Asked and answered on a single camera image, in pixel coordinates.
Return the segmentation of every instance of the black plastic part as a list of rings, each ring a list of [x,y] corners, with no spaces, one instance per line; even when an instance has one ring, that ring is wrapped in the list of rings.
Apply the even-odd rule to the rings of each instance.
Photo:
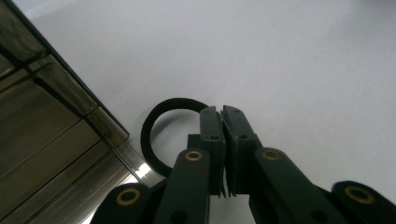
[[[275,209],[279,223],[347,223],[294,163],[280,150],[255,152],[256,179]]]
[[[148,117],[143,123],[142,132],[140,134],[140,145],[142,147],[143,156],[145,157],[148,165],[158,174],[167,177],[171,174],[172,168],[160,161],[152,150],[150,141],[151,129],[154,126],[155,120],[157,120],[157,118],[163,113],[171,110],[189,109],[199,113],[206,107],[207,105],[192,99],[173,98],[159,103],[148,114]]]
[[[252,183],[257,188],[251,188],[248,205],[256,224],[277,224],[279,219],[270,201],[265,197],[259,183]]]
[[[363,184],[353,181],[336,183],[332,195],[351,223],[396,223],[396,206]]]
[[[203,224],[208,220],[209,208],[208,152],[191,148],[177,157],[163,195],[156,224]]]
[[[252,176],[248,158],[262,144],[240,109],[225,105],[221,115],[227,141],[225,169],[229,194],[248,194]]]
[[[114,188],[96,210],[91,224],[152,223],[165,183],[162,181],[151,189],[138,183]]]
[[[201,134],[189,134],[187,146],[198,147],[210,154],[210,194],[225,196],[223,175],[226,145],[221,117],[214,106],[201,111],[200,129]]]

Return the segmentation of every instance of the screw hole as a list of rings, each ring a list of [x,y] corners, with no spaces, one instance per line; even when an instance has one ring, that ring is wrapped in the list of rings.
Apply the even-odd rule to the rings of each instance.
[[[126,206],[137,202],[140,198],[140,191],[138,189],[125,189],[117,196],[117,204]]]
[[[312,217],[312,219],[314,219],[314,221],[316,221],[318,223],[326,223],[328,220],[326,213],[321,212],[321,211],[313,211],[311,213],[311,217]]]
[[[171,221],[174,224],[183,224],[186,223],[187,220],[189,219],[189,216],[187,215],[186,212],[183,211],[178,211],[172,214],[171,216]]]
[[[279,160],[279,153],[275,152],[275,151],[264,151],[262,153],[262,156],[270,161],[277,161]]]
[[[186,154],[186,159],[189,161],[199,161],[203,155],[198,151],[191,151]]]
[[[370,204],[375,201],[374,196],[367,190],[349,186],[345,189],[346,195],[358,203]]]

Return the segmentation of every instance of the metal container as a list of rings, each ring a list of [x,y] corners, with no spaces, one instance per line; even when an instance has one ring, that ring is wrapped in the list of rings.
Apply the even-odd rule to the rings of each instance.
[[[161,177],[10,1],[0,2],[0,222],[79,223],[134,175]]]

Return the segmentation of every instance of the white surface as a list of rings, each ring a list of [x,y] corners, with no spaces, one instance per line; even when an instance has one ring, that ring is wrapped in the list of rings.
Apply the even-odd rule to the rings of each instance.
[[[313,183],[354,180],[396,203],[395,1],[16,2],[136,149],[162,100],[233,105]],[[199,132],[194,113],[178,114],[154,141],[168,164]],[[211,216],[253,222],[238,199]]]

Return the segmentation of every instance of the black rubber ring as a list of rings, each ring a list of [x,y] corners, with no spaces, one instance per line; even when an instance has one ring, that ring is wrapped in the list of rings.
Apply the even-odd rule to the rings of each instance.
[[[148,117],[143,123],[142,132],[140,134],[140,145],[142,147],[143,156],[151,169],[165,177],[169,176],[172,172],[172,168],[160,161],[154,154],[151,147],[151,129],[157,118],[170,110],[188,109],[199,113],[206,107],[206,104],[196,100],[188,98],[173,98],[159,103],[151,110],[151,112],[149,112]]]

